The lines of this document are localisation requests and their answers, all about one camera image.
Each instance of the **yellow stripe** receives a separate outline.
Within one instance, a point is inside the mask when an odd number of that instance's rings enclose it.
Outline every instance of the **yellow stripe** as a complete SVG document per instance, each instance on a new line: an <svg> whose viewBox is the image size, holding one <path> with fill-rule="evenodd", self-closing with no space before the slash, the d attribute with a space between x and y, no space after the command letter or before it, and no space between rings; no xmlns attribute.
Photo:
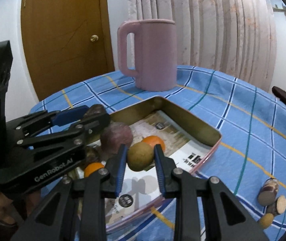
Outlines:
<svg viewBox="0 0 286 241"><path fill-rule="evenodd" d="M70 99L68 98L68 96L67 96L65 90L62 90L62 93L63 93L63 95L64 95L64 97L65 97L65 100L67 101L68 105L69 105L71 108L73 108L73 105L70 103Z"/></svg>
<svg viewBox="0 0 286 241"><path fill-rule="evenodd" d="M194 91L194 92L197 92L197 93L201 93L201 94L204 94L204 92L201 92L201 91L198 91L196 89L193 89L191 87L187 87L187 86L182 86L182 85L178 85L179 87L183 87L185 89L188 89L188 90L191 90L191 91ZM227 104L230 104L231 106L233 106L234 108L237 108L238 110L248 114L248 115L251 115L250 112L246 111L245 109L242 109L240 108L239 106L231 103L230 101L227 101L225 99L222 99L221 97L218 97L216 95L213 95L213 94L208 94L210 97L213 97L213 98L216 98L218 100L221 100ZM286 135L284 135L282 132L280 132L279 130L277 130L275 127L272 127L270 124L267 124L265 121L261 120L259 117L257 117L256 115L253 115L252 116L254 119L258 120L259 122L263 123L264 125L266 125L269 129L272 129L275 133L279 134L281 137L283 137L285 140L286 140Z"/></svg>
<svg viewBox="0 0 286 241"><path fill-rule="evenodd" d="M151 212L160 219L164 224L166 224L169 228L174 229L174 224L169 221L165 216L163 216L159 211L155 209L155 207L151 207Z"/></svg>
<svg viewBox="0 0 286 241"><path fill-rule="evenodd" d="M227 144L225 144L225 143L223 143L223 142L221 142L221 145L222 145L223 147L226 147L226 148L228 148L228 149L230 149L230 150L232 150L232 151L238 153L240 156L245 157L245 154L243 154L241 151L235 149L234 147L232 147L232 146L230 146L230 145L227 145ZM275 178L275 176L273 176L273 175L270 174L268 171L266 171L260 164L256 163L253 159L247 157L247 160L248 160L249 162L251 162L253 165L255 165L255 166L257 166L258 168L260 168L260 169L264 172L264 174L266 174L268 177L270 177L270 178ZM284 183L282 183L282 182L279 181L279 180L278 180L278 182L279 182L279 184L280 184L281 186L283 186L283 187L286 189L286 185L285 185Z"/></svg>
<svg viewBox="0 0 286 241"><path fill-rule="evenodd" d="M122 90L122 89L115 83L115 81L113 81L113 79L112 79L110 76L108 76L108 75L102 75L102 76L108 78L108 79L110 80L110 82L111 82L120 92L125 93L125 94L127 94L127 95L129 95L129 96L135 97L135 98L137 98L138 100L143 100L142 98L140 98L140 97L138 97L138 96L136 96L136 95L130 94L130 93L125 92L124 90Z"/></svg>

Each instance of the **black circular label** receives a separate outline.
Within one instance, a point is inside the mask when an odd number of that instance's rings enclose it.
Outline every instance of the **black circular label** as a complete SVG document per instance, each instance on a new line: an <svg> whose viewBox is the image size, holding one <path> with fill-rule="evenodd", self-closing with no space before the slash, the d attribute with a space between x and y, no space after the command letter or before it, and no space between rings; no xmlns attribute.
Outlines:
<svg viewBox="0 0 286 241"><path fill-rule="evenodd" d="M119 197L118 202L122 207L130 207L133 204L133 198L129 194L124 194Z"/></svg>
<svg viewBox="0 0 286 241"><path fill-rule="evenodd" d="M162 122L158 122L158 123L155 124L155 127L156 127L157 129L164 129L164 128L165 128L165 125L164 125L164 123L162 123Z"/></svg>

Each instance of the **door knob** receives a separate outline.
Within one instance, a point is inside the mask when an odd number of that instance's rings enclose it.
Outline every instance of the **door knob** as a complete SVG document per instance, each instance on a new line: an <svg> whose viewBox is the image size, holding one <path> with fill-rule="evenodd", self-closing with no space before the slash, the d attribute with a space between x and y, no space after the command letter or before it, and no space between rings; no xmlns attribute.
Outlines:
<svg viewBox="0 0 286 241"><path fill-rule="evenodd" d="M98 41L98 36L96 34L91 36L91 42L96 42Z"/></svg>

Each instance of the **door frame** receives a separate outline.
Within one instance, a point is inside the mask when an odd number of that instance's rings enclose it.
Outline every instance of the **door frame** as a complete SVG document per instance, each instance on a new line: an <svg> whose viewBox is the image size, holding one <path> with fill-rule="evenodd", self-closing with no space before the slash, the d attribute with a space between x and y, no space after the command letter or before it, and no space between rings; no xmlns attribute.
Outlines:
<svg viewBox="0 0 286 241"><path fill-rule="evenodd" d="M26 5L26 0L21 0L21 9L20 9L20 21L23 21L23 8ZM112 51L112 42L110 39L110 20L108 16L108 3L107 0L100 0L100 14L101 14L101 23L103 30L103 42L105 49L105 57L107 63L108 72L115 71L114 60L113 60L113 51Z"/></svg>

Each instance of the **tablecloth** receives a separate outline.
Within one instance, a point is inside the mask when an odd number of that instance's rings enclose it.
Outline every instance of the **tablecloth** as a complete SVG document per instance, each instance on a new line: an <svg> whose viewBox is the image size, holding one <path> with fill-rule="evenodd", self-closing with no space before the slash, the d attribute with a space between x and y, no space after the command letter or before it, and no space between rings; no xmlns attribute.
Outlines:
<svg viewBox="0 0 286 241"><path fill-rule="evenodd" d="M31 112L98 103L111 113L155 95L188 109L222 133L221 145L196 176L218 176L255 220L265 213L256 196L268 178L275 177L278 196L286 196L286 106L267 92L218 71L178 66L178 85L167 92L138 89L133 78L115 71L57 92ZM109 235L108 240L173 240L174 222L175 201L167 201L143 220ZM286 212L276 216L265 233L270 240L278 240L285 231Z"/></svg>

